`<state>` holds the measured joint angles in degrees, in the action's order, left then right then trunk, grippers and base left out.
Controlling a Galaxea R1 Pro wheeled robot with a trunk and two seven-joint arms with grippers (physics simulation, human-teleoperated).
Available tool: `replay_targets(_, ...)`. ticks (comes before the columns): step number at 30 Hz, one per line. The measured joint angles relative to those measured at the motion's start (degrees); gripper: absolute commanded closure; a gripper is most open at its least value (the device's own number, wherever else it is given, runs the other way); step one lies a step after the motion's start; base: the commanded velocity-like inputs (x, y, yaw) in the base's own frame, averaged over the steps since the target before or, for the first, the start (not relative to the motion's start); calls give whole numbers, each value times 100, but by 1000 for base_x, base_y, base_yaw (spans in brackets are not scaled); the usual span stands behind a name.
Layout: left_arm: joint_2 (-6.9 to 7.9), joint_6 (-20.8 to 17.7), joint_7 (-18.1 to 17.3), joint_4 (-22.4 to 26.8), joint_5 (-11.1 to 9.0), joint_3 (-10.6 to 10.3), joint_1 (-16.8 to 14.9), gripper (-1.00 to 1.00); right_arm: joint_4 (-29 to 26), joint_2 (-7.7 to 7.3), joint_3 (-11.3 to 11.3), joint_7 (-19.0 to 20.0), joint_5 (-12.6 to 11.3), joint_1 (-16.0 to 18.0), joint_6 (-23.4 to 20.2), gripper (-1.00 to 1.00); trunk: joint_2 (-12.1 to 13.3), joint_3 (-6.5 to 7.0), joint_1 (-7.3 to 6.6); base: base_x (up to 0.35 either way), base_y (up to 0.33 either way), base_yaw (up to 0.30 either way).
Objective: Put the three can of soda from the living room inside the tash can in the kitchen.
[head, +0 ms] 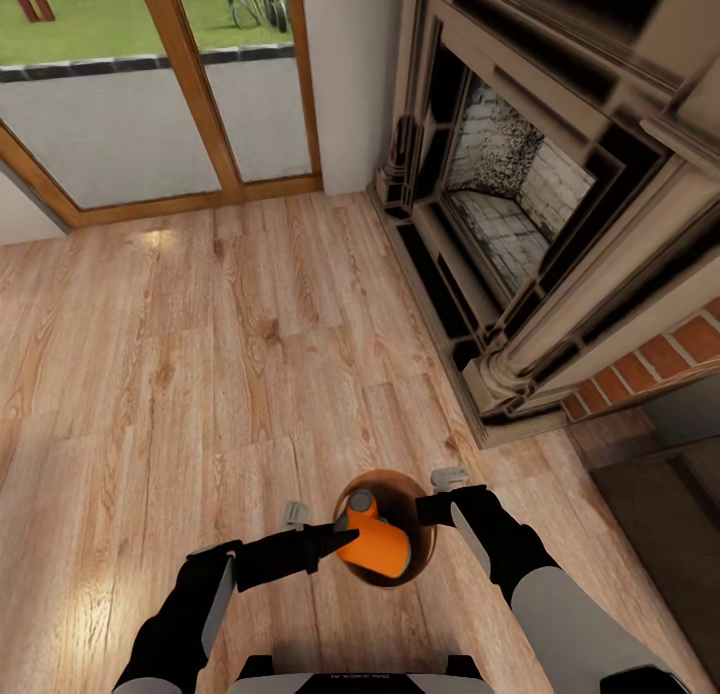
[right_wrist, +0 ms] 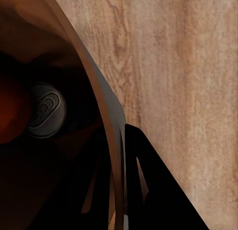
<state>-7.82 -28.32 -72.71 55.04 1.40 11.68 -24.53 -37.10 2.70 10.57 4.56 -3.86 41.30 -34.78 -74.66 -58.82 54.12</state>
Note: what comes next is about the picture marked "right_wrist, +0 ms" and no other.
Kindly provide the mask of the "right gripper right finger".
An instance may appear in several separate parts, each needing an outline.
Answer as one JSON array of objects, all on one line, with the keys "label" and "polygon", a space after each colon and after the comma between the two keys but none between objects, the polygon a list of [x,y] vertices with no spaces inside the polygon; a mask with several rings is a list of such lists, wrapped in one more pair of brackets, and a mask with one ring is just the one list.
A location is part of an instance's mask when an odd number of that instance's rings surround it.
[{"label": "right gripper right finger", "polygon": [[[144,133],[125,124],[128,230],[209,230]],[[139,160],[156,213],[145,211]]]}]

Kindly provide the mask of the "trash can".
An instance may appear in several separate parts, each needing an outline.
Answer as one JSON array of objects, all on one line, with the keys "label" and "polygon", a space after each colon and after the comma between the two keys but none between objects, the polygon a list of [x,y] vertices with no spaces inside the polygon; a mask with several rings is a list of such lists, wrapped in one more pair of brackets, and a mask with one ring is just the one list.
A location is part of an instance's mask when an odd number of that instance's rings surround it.
[{"label": "trash can", "polygon": [[[25,132],[0,145],[0,230],[26,230],[92,133],[104,126],[111,157],[108,230],[123,230],[126,117],[56,0],[0,0],[0,71],[26,87],[53,80],[88,89],[99,106],[88,128],[58,139]],[[90,211],[99,158],[81,210]]]}]

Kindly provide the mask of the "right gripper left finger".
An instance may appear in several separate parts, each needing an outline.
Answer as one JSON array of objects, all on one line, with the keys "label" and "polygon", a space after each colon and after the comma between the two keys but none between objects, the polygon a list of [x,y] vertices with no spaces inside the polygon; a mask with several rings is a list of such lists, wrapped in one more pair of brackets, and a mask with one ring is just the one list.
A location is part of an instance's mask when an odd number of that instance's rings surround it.
[{"label": "right gripper left finger", "polygon": [[[90,211],[81,213],[98,162]],[[87,140],[26,230],[108,230],[111,157],[104,126]]]}]

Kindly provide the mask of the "can of soda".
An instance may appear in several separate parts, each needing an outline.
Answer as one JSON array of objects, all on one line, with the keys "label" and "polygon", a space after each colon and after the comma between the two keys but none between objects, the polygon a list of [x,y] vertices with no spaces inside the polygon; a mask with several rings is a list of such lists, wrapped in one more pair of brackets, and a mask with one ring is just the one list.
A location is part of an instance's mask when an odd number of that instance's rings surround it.
[{"label": "can of soda", "polygon": [[34,112],[25,133],[35,138],[58,139],[84,130],[97,119],[99,106],[88,89],[53,80],[31,83]]},{"label": "can of soda", "polygon": [[29,126],[33,112],[30,90],[0,71],[0,145],[21,136]]}]

